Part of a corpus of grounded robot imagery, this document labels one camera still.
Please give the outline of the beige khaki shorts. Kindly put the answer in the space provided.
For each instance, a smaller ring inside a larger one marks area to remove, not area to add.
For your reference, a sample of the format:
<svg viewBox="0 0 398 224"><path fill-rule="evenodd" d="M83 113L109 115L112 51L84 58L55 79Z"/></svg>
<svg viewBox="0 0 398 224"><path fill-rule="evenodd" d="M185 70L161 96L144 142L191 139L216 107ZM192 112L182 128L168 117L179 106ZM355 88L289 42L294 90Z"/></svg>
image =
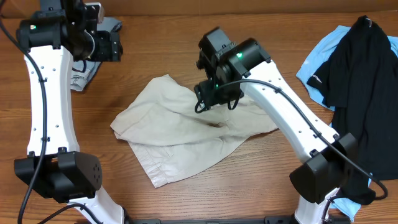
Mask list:
<svg viewBox="0 0 398 224"><path fill-rule="evenodd" d="M199 174L247 138L276 125L249 97L197 114L195 94L169 75L153 78L111 128L127 141L155 188Z"/></svg>

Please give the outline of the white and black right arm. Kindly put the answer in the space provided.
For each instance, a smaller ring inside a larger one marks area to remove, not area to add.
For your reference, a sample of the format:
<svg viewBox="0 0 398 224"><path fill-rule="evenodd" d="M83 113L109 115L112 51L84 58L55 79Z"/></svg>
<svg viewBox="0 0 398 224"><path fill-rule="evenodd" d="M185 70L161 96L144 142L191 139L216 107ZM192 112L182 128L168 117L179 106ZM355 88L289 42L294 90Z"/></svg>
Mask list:
<svg viewBox="0 0 398 224"><path fill-rule="evenodd" d="M194 88L195 112L214 105L230 110L248 96L262 108L291 144L301 165L290 173L299 193L298 207L287 216L265 217L265 223L349 223L329 214L340 188L348 180L357 143L339 136L321 121L289 87L271 56L255 39L237 44L220 29L207 32L198 44L197 67L207 79Z"/></svg>

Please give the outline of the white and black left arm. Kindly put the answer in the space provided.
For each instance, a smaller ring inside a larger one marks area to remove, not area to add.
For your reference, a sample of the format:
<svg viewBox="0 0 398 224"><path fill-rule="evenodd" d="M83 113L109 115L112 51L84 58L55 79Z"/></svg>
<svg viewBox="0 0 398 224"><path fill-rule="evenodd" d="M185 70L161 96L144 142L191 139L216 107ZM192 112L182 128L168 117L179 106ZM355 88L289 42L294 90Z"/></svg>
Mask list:
<svg viewBox="0 0 398 224"><path fill-rule="evenodd" d="M31 131L27 156L14 172L43 198L77 209L90 223L127 223L122 206L103 187L99 159L80 151L73 126L73 64L118 62L123 48L116 32L100 31L98 2L41 1L17 30L29 71Z"/></svg>

